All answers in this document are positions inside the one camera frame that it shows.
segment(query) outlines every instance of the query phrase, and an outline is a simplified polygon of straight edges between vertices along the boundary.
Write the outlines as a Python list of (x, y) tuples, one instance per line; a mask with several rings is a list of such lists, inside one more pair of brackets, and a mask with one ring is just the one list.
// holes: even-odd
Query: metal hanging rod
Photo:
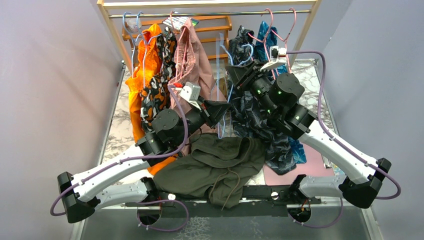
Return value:
[[(273, 11), (272, 14), (292, 14), (293, 11)], [(311, 10), (297, 10), (297, 14), (310, 14)], [(237, 11), (237, 12), (204, 12), (204, 13), (173, 13), (173, 17), (199, 17), (199, 16), (237, 16), (237, 15), (266, 15), (270, 14), (269, 11)], [(139, 18), (166, 18), (169, 17), (170, 14), (162, 14), (162, 13), (152, 13), (152, 14), (140, 14)], [(122, 14), (114, 14), (109, 15), (110, 19), (121, 19), (123, 17)], [(136, 18), (137, 14), (127, 14), (126, 18)]]

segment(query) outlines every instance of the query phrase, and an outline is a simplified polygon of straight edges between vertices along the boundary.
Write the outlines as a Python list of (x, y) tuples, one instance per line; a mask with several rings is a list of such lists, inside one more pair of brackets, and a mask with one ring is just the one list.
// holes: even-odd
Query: pink cloth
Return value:
[[(217, 91), (219, 91), (219, 99), (225, 101), (225, 97), (219, 87), (215, 87), (213, 89), (212, 96), (214, 99), (211, 99), (211, 89), (215, 85), (212, 67), (209, 63), (208, 55), (206, 55), (205, 49), (203, 48), (190, 19), (188, 19), (181, 27), (181, 36), (178, 40), (177, 51), (178, 59), (175, 59), (174, 62), (178, 63), (178, 75), (180, 75), (181, 71), (183, 71), (182, 78), (178, 82), (181, 84), (190, 82), (199, 85), (200, 96), (206, 100), (216, 101), (215, 98), (217, 96)], [(185, 113), (192, 109), (190, 104), (184, 99), (181, 99), (179, 95), (177, 95), (177, 98)], [(175, 107), (175, 101), (171, 98), (171, 108), (174, 109)], [(206, 124), (201, 127), (201, 130), (203, 133), (217, 132), (217, 129), (212, 129)], [(183, 148), (182, 153), (187, 155), (189, 153), (189, 148)]]
[(334, 176), (332, 168), (326, 168), (323, 164), (323, 156), (312, 147), (303, 144), (306, 155), (306, 163), (298, 164), (296, 169), (289, 171), (284, 175), (278, 175), (269, 166), (263, 166), (263, 176), (267, 186), (291, 185), (300, 174), (306, 174), (314, 177)]

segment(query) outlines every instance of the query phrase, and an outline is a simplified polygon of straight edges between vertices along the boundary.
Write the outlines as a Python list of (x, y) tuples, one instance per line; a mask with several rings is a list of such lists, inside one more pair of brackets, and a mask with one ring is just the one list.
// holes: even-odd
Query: wooden clothes rack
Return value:
[[(120, 31), (115, 27), (113, 19), (122, 18), (122, 14), (110, 15), (109, 10), (116, 9), (181, 9), (181, 8), (216, 8), (216, 7), (253, 7), (253, 6), (296, 6), (306, 5), (310, 6), (307, 10), (297, 10), (297, 14), (307, 14), (306, 20), (303, 24), (299, 37), (296, 40), (293, 50), (300, 50), (308, 30), (311, 27), (317, 10), (320, 7), (322, 0), (180, 0), (180, 1), (140, 1), (140, 2), (105, 2), (98, 0), (97, 6), (101, 15), (106, 22), (116, 46), (127, 66), (131, 66), (130, 54), (124, 45), (124, 40)], [(292, 14), (293, 11), (273, 11), (273, 14)], [(245, 11), (245, 12), (204, 12), (204, 13), (175, 13), (173, 17), (199, 17), (199, 16), (239, 16), (239, 15), (266, 15), (270, 14), (268, 11)], [(140, 14), (140, 18), (167, 18), (170, 14)], [(126, 18), (135, 18), (137, 14), (127, 14)], [(290, 65), (293, 65), (297, 55), (290, 56)]]
[[(153, 25), (153, 24), (162, 24), (163, 20), (164, 19), (141, 21), (141, 26), (150, 26), (150, 25)], [(218, 24), (216, 26), (197, 27), (196, 33), (217, 32), (217, 31), (223, 32), (224, 45), (228, 49), (228, 46), (229, 46), (229, 31), (231, 31), (233, 29), (233, 24), (231, 22), (231, 18), (230, 18), (229, 15), (197, 16), (196, 20), (199, 20), (201, 22), (214, 21), (214, 20), (224, 20), (223, 22), (225, 22), (225, 23)], [(133, 39), (137, 38), (138, 33), (133, 33), (133, 34), (129, 35), (127, 33), (127, 31), (125, 31), (125, 28), (128, 28), (127, 23), (125, 23), (125, 27), (122, 26), (122, 39), (123, 39), (124, 42), (130, 40), (131, 37)], [(201, 37), (199, 37), (199, 40), (200, 40), (200, 43), (202, 43), (202, 44), (215, 43), (216, 41), (219, 41), (219, 39), (217, 37), (212, 37), (212, 38), (201, 38)], [(134, 55), (134, 59), (132, 60), (133, 68), (135, 68), (139, 64), (139, 61), (138, 61), (138, 58), (137, 58), (138, 48), (137, 48), (137, 46), (134, 46), (132, 41), (129, 41), (129, 45), (131, 46), (132, 51), (134, 51), (134, 50), (136, 51), (135, 55)], [(227, 60), (228, 56), (227, 56), (226, 53), (218, 54), (218, 55), (213, 54), (213, 55), (207, 56), (207, 59), (209, 59), (209, 60), (213, 60), (213, 59), (217, 59), (217, 58)]]

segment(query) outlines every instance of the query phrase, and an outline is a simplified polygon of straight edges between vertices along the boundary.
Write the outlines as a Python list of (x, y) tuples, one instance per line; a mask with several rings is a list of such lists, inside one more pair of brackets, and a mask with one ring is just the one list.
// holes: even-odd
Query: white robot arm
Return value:
[[(345, 173), (332, 177), (299, 175), (281, 198), (288, 203), (302, 203), (305, 199), (318, 196), (338, 197), (345, 198), (357, 207), (368, 208), (385, 178), (370, 165), (387, 173), (391, 163), (385, 158), (376, 160), (367, 156), (337, 137), (351, 151), (367, 161), (367, 164), (361, 163), (328, 137), (314, 113), (297, 103), (304, 88), (293, 74), (281, 74), (271, 84), (261, 73), (261, 66), (254, 61), (244, 67), (228, 66), (227, 71), (236, 89), (250, 90), (261, 107), (267, 109), (268, 124), (311, 146)], [(185, 144), (184, 135), (194, 133), (205, 123), (213, 128), (229, 108), (226, 102), (207, 101), (199, 97), (198, 87), (188, 84), (180, 93), (192, 105), (192, 110), (183, 119), (174, 110), (163, 110), (152, 122), (154, 131), (147, 133), (127, 151), (88, 171), (74, 175), (68, 172), (60, 174), (57, 180), (61, 194), (54, 205), (61, 199), (65, 213), (54, 213), (54, 206), (50, 213), (54, 216), (66, 214), (68, 222), (75, 223), (104, 207), (145, 200), (155, 189), (151, 178), (142, 178), (130, 184), (113, 184), (163, 161), (166, 157), (161, 156), (169, 156), (177, 146), (181, 148)]]

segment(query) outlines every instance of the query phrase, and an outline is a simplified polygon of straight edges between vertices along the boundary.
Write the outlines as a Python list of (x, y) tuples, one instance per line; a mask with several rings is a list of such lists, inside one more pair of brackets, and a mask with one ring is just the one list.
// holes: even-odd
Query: gray wall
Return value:
[(89, 1), (0, 5), (0, 239), (69, 239), (56, 176), (95, 165), (121, 60)]
[[(326, 96), (340, 135), (392, 163), (402, 195), (376, 200), (384, 239), (422, 239), (424, 1), (355, 0), (325, 48)], [(380, 192), (395, 192), (385, 180)]]
[[(113, 2), (128, 2), (128, 0), (114, 0)], [(329, 42), (331, 36), (336, 30), (340, 20), (345, 15), (349, 5), (352, 0), (322, 0), (322, 3), (319, 7), (319, 10), (315, 16), (315, 19), (309, 29), (309, 33), (306, 36), (306, 39), (303, 43), (302, 49), (310, 49), (310, 50), (319, 50), (323, 51)], [(216, 8), (176, 8), (174, 9), (179, 13), (210, 13), (210, 12), (244, 12), (244, 11), (263, 11), (266, 8), (270, 8), (272, 11), (283, 11), (288, 10), (290, 7), (294, 7), (296, 10), (307, 9), (307, 6), (254, 6), (254, 7), (216, 7)], [(138, 9), (126, 9), (127, 12), (137, 14), (140, 10)], [(169, 13), (171, 11), (170, 8), (165, 9), (145, 9), (143, 12), (146, 14), (164, 14)], [(122, 14), (125, 12), (124, 10), (112, 10), (111, 14)], [(303, 24), (305, 22), (307, 14), (298, 14), (297, 15), (297, 24), (293, 29), (293, 32), (288, 41), (288, 49), (292, 49), (295, 45), (296, 39), (298, 38)], [(287, 33), (293, 24), (293, 15), (292, 14), (276, 14), (274, 15), (274, 26), (277, 27), (278, 33), (282, 38), (285, 38)], [(247, 29), (251, 29), (258, 32), (261, 21), (266, 21), (268, 24), (271, 23), (271, 17), (269, 15), (249, 15), (249, 16), (232, 16), (232, 26), (233, 29), (229, 34), (230, 38), (233, 38), (237, 34), (237, 30), (240, 25), (243, 25)], [(114, 20), (116, 27), (121, 31), (122, 29), (122, 19)], [(199, 37), (201, 38), (214, 38), (219, 37), (218, 33), (208, 34), (208, 33), (199, 33)], [(130, 52), (130, 44), (128, 42), (125, 43), (127, 46), (128, 52)], [(215, 54), (215, 43), (207, 43), (204, 45), (206, 52), (209, 54)], [(315, 58), (314, 55), (303, 54), (299, 55), (299, 58)]]

